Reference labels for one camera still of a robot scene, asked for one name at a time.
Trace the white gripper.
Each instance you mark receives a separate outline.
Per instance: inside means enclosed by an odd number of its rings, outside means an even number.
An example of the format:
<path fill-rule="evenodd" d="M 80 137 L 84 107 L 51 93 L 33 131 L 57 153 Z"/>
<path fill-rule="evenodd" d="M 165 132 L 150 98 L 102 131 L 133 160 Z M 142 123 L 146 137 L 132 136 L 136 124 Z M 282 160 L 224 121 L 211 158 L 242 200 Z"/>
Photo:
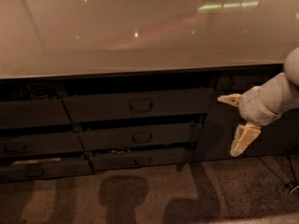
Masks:
<path fill-rule="evenodd" d="M 245 125 L 239 124 L 236 127 L 230 150 L 232 157 L 238 157 L 245 152 L 248 146 L 261 134 L 260 126 L 267 126 L 281 118 L 280 114 L 273 112 L 263 100 L 260 86 L 255 86 L 242 95 L 239 93 L 221 95 L 217 101 L 238 106 L 240 117 L 249 122 Z"/>

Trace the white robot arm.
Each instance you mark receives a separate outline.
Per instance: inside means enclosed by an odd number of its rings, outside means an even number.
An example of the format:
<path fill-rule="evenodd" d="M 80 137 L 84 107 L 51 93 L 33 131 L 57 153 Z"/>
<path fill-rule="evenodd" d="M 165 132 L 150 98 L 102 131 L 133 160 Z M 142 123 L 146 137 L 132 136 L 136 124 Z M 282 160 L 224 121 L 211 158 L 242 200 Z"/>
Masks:
<path fill-rule="evenodd" d="M 247 122 L 239 124 L 235 130 L 230 154 L 237 157 L 261 134 L 263 126 L 299 107 L 299 48 L 288 54 L 283 72 L 263 85 L 254 86 L 243 94 L 219 96 L 217 101 L 236 107 Z"/>

